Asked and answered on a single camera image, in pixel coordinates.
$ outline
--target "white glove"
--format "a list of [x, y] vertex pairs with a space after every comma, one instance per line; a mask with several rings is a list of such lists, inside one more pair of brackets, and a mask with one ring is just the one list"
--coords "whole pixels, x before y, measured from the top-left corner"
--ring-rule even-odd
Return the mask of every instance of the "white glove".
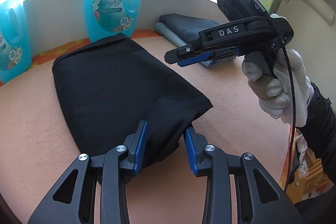
[[[307, 105], [314, 90], [309, 78], [306, 76], [301, 56], [292, 49], [287, 49], [287, 54], [293, 74], [296, 126], [303, 127], [307, 121]], [[241, 68], [249, 79], [248, 85], [259, 97], [261, 109], [275, 119], [281, 118], [283, 123], [292, 124], [292, 92], [283, 50], [278, 50], [276, 56], [277, 60], [275, 61], [273, 72], [277, 78], [266, 75], [254, 62], [244, 60]]]

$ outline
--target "silver pivot bolt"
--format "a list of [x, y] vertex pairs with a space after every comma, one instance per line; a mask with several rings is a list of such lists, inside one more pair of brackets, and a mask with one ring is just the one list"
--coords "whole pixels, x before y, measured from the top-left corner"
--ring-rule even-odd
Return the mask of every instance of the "silver pivot bolt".
[[208, 144], [206, 147], [205, 147], [205, 150], [211, 152], [211, 151], [214, 151], [216, 148], [212, 145], [212, 144]]
[[83, 161], [83, 160], [86, 160], [88, 157], [89, 157], [89, 156], [88, 156], [87, 154], [80, 154], [80, 155], [78, 156], [78, 159], [81, 160], [81, 161]]
[[251, 153], [245, 153], [245, 154], [244, 154], [244, 158], [245, 158], [246, 160], [252, 160], [252, 159], [253, 159], [253, 155], [252, 155]]
[[118, 152], [124, 152], [126, 150], [126, 146], [125, 145], [118, 145], [116, 149], [117, 149]]

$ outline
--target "black sleeve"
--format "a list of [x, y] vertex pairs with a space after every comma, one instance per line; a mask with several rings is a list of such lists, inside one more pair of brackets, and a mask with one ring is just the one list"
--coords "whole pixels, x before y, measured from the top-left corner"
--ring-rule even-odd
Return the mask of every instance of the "black sleeve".
[[323, 171], [336, 183], [336, 117], [318, 87], [314, 88], [313, 98], [308, 105], [308, 118], [304, 127], [298, 128], [316, 158], [322, 159]]

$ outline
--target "blue gripper pad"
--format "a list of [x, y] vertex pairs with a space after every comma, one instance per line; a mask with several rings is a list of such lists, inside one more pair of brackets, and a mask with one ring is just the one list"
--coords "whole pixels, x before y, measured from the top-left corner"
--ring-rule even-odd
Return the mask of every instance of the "blue gripper pad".
[[187, 151], [190, 169], [194, 173], [194, 175], [197, 175], [198, 167], [197, 167], [196, 149], [194, 147], [194, 143], [192, 141], [189, 129], [187, 129], [184, 133], [184, 143]]
[[145, 154], [146, 142], [147, 142], [147, 122], [145, 122], [143, 125], [142, 132], [139, 138], [139, 142], [136, 147], [135, 154], [134, 154], [133, 171], [136, 176], [141, 170], [143, 155]]

